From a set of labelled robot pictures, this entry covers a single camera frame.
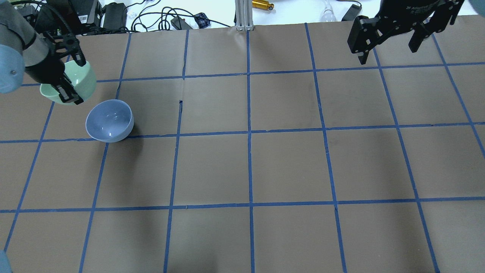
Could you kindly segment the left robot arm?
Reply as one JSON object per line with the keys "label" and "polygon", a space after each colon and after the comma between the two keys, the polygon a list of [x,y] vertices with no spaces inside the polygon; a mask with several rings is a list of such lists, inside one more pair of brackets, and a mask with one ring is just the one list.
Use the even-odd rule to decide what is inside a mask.
{"label": "left robot arm", "polygon": [[1,1],[1,93],[19,89],[28,74],[36,82],[50,85],[60,103],[81,104],[92,91],[82,90],[69,78],[62,59],[69,55],[79,67],[84,67],[87,60],[65,19],[54,8],[51,10],[66,27],[66,34],[38,34],[10,2]]}

